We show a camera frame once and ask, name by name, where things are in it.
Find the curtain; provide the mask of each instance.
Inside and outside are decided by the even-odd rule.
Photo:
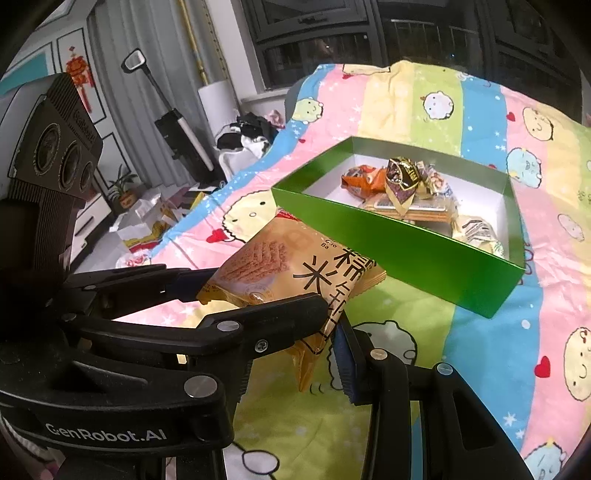
[[[187,0],[200,57],[213,83],[225,77],[223,59],[204,2]],[[115,128],[148,186],[194,184],[154,125],[166,113],[143,72],[125,74],[124,58],[140,48],[168,101],[213,157],[213,142],[197,90],[203,86],[178,0],[104,0],[88,17],[90,45]]]

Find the cartoon print blanket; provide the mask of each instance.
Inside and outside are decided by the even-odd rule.
[[[460,155],[514,178],[527,269],[493,319],[393,278],[346,311],[404,361],[454,365],[534,478],[551,480],[591,419],[591,134],[561,112],[437,66],[321,65],[267,154],[169,230],[153,261],[219,266],[272,218],[268,189],[350,135]],[[212,308],[228,306],[171,302],[122,320],[192,327]],[[323,355],[305,394],[287,355],[257,360],[236,413],[236,442],[275,455],[278,479],[360,475],[369,410],[349,404],[332,352]],[[420,476],[418,422],[413,436]]]

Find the pile of clothes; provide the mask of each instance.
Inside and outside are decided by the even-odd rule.
[[[265,117],[251,112],[236,117],[236,121],[216,138],[219,163],[226,178],[231,180],[236,173],[256,163],[284,127],[281,114],[276,110]]]

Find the screw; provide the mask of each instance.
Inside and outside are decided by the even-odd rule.
[[[449,364],[439,364],[437,371],[442,375],[451,375],[453,373],[453,367]]]
[[[205,398],[217,390],[217,382],[207,375],[196,375],[184,383],[185,393],[191,398]]]
[[[388,352],[381,348],[374,348],[369,354],[374,360],[386,360],[388,357]]]
[[[269,342],[267,342],[266,340],[259,340],[255,345],[255,352],[263,353],[268,348],[269,348]]]
[[[234,322],[234,320],[224,320],[223,322],[217,324],[217,329],[221,332],[233,332],[239,328],[240,324],[238,322]]]

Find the white star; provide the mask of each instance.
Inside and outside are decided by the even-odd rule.
[[[507,412],[506,417],[503,417],[503,420],[505,420],[505,427],[512,427],[513,422],[517,421],[517,419],[515,418],[515,414],[509,412]]]

